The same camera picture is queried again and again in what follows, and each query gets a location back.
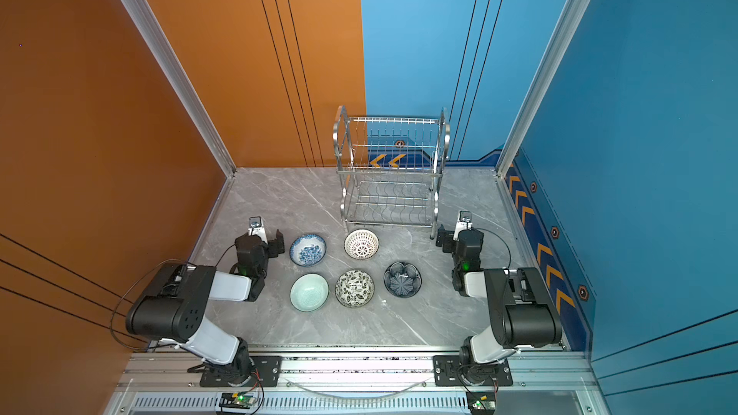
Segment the blue floral white bowl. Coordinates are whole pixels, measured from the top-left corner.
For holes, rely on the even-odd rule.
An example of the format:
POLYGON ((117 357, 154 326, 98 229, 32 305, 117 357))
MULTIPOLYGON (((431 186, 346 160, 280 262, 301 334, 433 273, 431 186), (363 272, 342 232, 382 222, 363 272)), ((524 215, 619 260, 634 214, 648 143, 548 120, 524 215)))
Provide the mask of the blue floral white bowl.
POLYGON ((324 259, 327 244, 318 234, 303 234, 289 248, 291 261, 301 267, 311 267, 324 259))

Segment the pale green ribbed bowl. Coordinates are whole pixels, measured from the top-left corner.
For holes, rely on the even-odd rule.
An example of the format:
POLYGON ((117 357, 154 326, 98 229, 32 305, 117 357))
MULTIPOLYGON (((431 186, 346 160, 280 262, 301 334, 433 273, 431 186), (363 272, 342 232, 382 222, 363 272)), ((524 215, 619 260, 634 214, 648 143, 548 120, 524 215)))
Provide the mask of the pale green ribbed bowl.
POLYGON ((327 280, 319 274, 305 274, 294 282, 289 299, 292 307, 301 312, 320 309, 328 300, 330 288, 327 280))

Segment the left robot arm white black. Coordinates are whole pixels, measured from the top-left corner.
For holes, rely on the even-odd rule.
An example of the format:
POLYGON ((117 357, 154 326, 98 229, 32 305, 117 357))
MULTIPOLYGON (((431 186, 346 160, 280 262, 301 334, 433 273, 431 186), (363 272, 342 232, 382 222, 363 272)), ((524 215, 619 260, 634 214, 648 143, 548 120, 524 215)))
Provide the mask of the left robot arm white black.
POLYGON ((263 373, 250 357, 246 340, 206 317, 209 301, 255 302, 265 287, 268 263, 286 251, 284 235, 273 239, 244 234, 234 242, 238 261, 228 272, 215 266, 163 263, 126 316, 126 329, 161 344, 179 346, 199 357, 188 368, 203 387, 255 386, 263 373))

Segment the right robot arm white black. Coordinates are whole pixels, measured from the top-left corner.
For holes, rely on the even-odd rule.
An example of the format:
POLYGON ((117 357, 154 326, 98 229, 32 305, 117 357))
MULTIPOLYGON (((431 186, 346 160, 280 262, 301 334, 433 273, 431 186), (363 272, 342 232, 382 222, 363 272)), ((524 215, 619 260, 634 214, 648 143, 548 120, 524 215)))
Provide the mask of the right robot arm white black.
POLYGON ((462 297, 486 301, 489 325, 467 337, 459 349, 456 380, 460 384, 508 385, 507 359, 522 349, 561 342, 559 313, 539 271, 532 267, 484 268, 484 232, 476 228, 439 227, 436 246, 452 256, 451 279, 462 297))

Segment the stainless steel dish rack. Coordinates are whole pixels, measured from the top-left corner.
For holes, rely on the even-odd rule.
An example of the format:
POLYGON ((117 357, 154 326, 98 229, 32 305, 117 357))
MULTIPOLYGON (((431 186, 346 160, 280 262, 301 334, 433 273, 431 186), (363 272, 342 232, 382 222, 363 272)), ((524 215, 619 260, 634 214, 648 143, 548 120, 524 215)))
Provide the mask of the stainless steel dish rack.
POLYGON ((338 107, 332 142, 345 226, 425 228, 435 238, 450 139, 445 111, 361 116, 338 107))

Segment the dark blue petal bowl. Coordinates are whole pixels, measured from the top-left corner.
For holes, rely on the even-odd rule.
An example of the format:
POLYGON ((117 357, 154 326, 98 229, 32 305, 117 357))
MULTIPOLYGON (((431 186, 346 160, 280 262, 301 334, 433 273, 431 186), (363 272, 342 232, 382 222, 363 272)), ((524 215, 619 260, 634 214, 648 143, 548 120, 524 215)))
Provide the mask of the dark blue petal bowl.
POLYGON ((422 288, 422 276, 414 264, 396 261, 384 271, 384 286, 395 297, 411 298, 422 288))

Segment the white brown lattice bowl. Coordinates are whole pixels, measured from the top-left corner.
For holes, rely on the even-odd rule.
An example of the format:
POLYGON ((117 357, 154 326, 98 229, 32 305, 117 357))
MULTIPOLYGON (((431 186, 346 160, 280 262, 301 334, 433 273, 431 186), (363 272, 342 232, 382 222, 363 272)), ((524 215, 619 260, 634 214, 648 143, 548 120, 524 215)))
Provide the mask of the white brown lattice bowl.
POLYGON ((380 240, 374 232, 358 229, 350 232, 344 240, 344 251, 352 259, 365 261, 374 257, 380 248, 380 240))

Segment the left green circuit board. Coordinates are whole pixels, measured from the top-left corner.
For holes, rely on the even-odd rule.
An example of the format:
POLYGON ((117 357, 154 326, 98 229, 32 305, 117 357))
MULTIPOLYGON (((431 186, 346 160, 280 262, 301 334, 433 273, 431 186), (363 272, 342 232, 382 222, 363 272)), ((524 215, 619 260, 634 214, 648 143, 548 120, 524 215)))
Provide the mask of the left green circuit board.
POLYGON ((223 414, 253 414, 261 405, 261 398, 246 392, 223 392, 217 411, 223 414))

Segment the green circuit board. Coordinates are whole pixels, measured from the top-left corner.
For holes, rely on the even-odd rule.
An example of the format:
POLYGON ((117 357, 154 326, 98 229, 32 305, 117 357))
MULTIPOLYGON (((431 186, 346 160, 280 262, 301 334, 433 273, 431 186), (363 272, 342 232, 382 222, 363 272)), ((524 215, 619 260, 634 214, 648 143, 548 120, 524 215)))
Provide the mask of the green circuit board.
POLYGON ((494 415, 497 409, 495 393, 467 392, 466 401, 471 415, 494 415))
POLYGON ((261 398, 246 392, 223 392, 217 411, 223 414, 253 414, 261 405, 261 398))

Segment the right green circuit board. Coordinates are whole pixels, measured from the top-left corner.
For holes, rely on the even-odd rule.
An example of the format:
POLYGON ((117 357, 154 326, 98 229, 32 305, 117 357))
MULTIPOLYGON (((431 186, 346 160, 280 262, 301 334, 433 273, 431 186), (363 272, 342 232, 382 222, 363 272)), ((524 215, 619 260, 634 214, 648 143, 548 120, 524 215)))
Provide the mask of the right green circuit board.
POLYGON ((467 392, 466 401, 471 415, 494 415, 497 409, 495 393, 467 392))

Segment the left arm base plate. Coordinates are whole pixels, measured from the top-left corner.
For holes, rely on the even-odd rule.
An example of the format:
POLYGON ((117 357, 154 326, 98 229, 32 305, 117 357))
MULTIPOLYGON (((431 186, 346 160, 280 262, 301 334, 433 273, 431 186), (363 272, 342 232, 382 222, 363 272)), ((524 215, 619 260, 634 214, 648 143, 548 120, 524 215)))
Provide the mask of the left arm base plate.
POLYGON ((199 385, 205 388, 233 387, 249 389, 261 385, 273 388, 278 385, 282 371, 283 358, 278 355, 256 355, 251 357, 250 372, 242 376, 234 372, 216 370, 205 364, 199 385))

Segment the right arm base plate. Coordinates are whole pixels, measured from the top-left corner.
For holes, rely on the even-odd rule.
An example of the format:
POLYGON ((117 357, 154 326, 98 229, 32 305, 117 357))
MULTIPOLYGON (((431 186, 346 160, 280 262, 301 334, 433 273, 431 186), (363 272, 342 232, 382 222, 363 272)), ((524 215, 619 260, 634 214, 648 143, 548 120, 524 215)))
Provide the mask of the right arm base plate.
POLYGON ((437 386, 513 386, 512 372, 507 360, 488 364, 462 364, 457 355, 436 355, 432 358, 432 365, 437 386))

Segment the aluminium front rail frame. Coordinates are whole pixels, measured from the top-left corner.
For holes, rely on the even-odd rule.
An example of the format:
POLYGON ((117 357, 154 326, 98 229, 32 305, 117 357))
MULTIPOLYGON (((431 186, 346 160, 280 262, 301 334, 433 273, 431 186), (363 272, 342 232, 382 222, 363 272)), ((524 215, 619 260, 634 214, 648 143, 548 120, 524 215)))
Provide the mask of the aluminium front rail frame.
POLYGON ((205 388, 193 355, 167 351, 130 358, 107 405, 110 414, 223 414, 223 392, 261 398, 253 414, 470 414, 467 392, 497 396, 495 414, 605 414, 585 355, 558 347, 507 359, 513 386, 437 386, 432 358, 449 347, 257 347, 283 358, 278 385, 205 388))

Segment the right aluminium corner post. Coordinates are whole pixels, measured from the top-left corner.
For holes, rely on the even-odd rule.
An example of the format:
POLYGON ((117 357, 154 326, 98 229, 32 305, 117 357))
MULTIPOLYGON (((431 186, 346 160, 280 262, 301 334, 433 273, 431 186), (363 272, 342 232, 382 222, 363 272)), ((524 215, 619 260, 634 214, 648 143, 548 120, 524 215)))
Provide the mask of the right aluminium corner post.
POLYGON ((495 167, 500 180, 507 176, 590 2, 566 0, 495 167))

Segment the aluminium corner post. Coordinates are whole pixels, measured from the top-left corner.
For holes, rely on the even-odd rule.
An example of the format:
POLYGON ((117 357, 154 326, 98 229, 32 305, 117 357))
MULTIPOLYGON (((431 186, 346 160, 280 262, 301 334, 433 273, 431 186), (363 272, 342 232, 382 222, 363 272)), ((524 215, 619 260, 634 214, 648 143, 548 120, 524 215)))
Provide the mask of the aluminium corner post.
POLYGON ((566 0, 495 167, 500 180, 507 176, 590 2, 566 0))
POLYGON ((236 164, 147 0, 120 0, 220 169, 230 179, 236 164))

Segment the left aluminium corner post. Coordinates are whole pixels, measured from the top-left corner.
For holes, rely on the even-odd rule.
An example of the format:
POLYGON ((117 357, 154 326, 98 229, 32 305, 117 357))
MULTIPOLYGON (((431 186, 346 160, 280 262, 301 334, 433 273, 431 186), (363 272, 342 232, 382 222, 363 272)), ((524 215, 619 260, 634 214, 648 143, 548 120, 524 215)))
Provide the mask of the left aluminium corner post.
POLYGON ((236 164, 147 0, 120 0, 220 169, 230 179, 236 164))

